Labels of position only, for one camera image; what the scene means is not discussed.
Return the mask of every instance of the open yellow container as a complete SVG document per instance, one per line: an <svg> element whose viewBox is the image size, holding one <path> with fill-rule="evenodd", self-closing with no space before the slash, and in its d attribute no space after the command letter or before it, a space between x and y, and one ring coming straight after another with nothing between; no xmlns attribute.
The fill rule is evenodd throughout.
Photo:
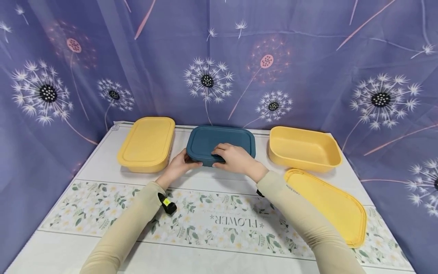
<svg viewBox="0 0 438 274"><path fill-rule="evenodd" d="M322 132L273 127L269 134L272 162L299 169L327 172L342 163L336 140Z"/></svg>
<svg viewBox="0 0 438 274"><path fill-rule="evenodd" d="M299 169L288 170L284 178L332 223L349 247L364 243L367 214L356 198Z"/></svg>
<svg viewBox="0 0 438 274"><path fill-rule="evenodd" d="M167 117L137 120L117 155L119 163L132 172L153 173L169 160L175 121Z"/></svg>

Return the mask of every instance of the blue lid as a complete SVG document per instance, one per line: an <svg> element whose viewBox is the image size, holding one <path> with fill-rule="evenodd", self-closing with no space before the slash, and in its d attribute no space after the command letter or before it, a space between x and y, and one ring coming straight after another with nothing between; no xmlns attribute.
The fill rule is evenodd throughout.
<svg viewBox="0 0 438 274"><path fill-rule="evenodd" d="M212 155L220 143L241 146L251 157L255 158L254 135L243 128L227 128L202 125L193 129L187 143L187 154L196 161L225 162L219 155Z"/></svg>

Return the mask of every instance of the food storage container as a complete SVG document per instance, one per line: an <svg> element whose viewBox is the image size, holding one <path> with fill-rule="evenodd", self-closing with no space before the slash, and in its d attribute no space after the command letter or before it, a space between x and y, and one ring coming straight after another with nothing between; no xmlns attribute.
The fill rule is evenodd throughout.
<svg viewBox="0 0 438 274"><path fill-rule="evenodd" d="M332 223L349 247L364 243L367 214L356 198L299 169L288 170L284 178Z"/></svg>
<svg viewBox="0 0 438 274"><path fill-rule="evenodd" d="M322 132L274 127L269 134L272 162L299 169L327 172L342 163L336 140Z"/></svg>
<svg viewBox="0 0 438 274"><path fill-rule="evenodd" d="M153 173L169 160L175 121L167 117L137 120L117 155L119 163L132 172Z"/></svg>
<svg viewBox="0 0 438 274"><path fill-rule="evenodd" d="M218 126L199 126L194 128L187 143L187 154L203 166L211 167L216 162L225 162L212 151L219 143L229 143L243 147L251 157L255 157L254 135L246 129Z"/></svg>

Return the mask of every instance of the person's left hand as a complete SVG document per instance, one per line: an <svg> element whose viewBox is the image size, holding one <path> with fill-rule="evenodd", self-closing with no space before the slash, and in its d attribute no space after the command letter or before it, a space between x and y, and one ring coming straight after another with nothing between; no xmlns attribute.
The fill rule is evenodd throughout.
<svg viewBox="0 0 438 274"><path fill-rule="evenodd" d="M187 155L186 149L183 149L175 158L172 159L170 164L165 168L164 173L156 179L156 183L166 190L169 185L186 174L187 171L201 167L201 162L193 162Z"/></svg>

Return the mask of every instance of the floral table runner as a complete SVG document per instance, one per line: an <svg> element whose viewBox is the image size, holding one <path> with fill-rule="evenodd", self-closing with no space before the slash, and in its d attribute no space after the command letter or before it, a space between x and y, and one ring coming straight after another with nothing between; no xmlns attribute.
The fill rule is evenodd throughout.
<svg viewBox="0 0 438 274"><path fill-rule="evenodd" d="M141 188L75 180L39 230L100 237ZM314 259L308 245L265 198L188 189L169 189L167 195L177 204L177 212L169 216L159 211L139 241ZM358 261L364 266L412 270L375 207L365 209L366 241L352 249Z"/></svg>

